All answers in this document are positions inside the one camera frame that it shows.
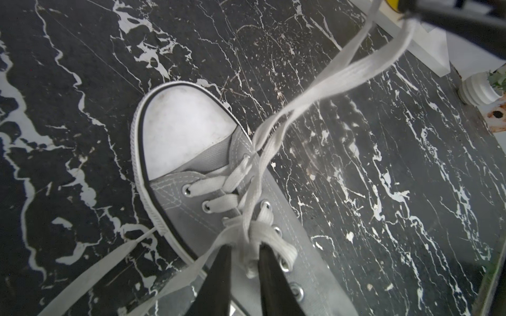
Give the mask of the grey canvas sneaker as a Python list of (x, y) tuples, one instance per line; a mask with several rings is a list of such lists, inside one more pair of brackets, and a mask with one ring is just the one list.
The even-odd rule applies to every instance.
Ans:
[[(183, 81), (154, 88), (139, 103), (130, 132), (134, 177), (159, 233), (186, 264), (212, 246), (253, 181), (259, 157), (237, 119), (208, 90)], [(293, 268), (278, 259), (307, 315), (357, 311), (313, 246), (270, 172), (254, 207), (274, 215), (271, 229), (298, 252)]]

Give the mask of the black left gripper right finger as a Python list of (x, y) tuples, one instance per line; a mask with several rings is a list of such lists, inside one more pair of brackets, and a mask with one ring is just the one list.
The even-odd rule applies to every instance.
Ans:
[(258, 272), (261, 288), (262, 315), (304, 315), (287, 279), (279, 266), (274, 251), (260, 246)]

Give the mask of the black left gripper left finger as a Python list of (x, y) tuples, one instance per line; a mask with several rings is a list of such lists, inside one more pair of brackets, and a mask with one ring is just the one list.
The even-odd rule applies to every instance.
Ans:
[(231, 250), (230, 246), (220, 248), (198, 296), (185, 313), (186, 316), (228, 316), (230, 314)]

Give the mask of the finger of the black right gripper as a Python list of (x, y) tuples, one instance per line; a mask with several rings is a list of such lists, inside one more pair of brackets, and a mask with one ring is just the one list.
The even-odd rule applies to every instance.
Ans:
[(505, 59), (505, 1), (400, 0), (397, 9)]

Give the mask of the white shoelace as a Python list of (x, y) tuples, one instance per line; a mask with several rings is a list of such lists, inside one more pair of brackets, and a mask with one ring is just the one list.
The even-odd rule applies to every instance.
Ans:
[(372, 3), (360, 32), (304, 93), (266, 119), (253, 136), (248, 135), (259, 163), (253, 181), (239, 202), (241, 216), (227, 220), (225, 229), (211, 248), (193, 264), (186, 264), (186, 268), (174, 275), (154, 297), (134, 308), (133, 315), (146, 315), (162, 298), (186, 288), (199, 277), (205, 280), (222, 246), (232, 248), (230, 309), (236, 308), (240, 315), (262, 315), (258, 272), (260, 246), (267, 244), (277, 259), (284, 260), (289, 268), (293, 268), (298, 256), (295, 247), (271, 229), (273, 213), (266, 210), (259, 214), (254, 212), (262, 193), (262, 177), (265, 172), (269, 172), (267, 167), (278, 153), (290, 125), (312, 105), (364, 84), (390, 68), (406, 51), (419, 23), (413, 17), (405, 17), (399, 34), (385, 46), (363, 59), (354, 60), (355, 53), (375, 24), (380, 5), (379, 1)]

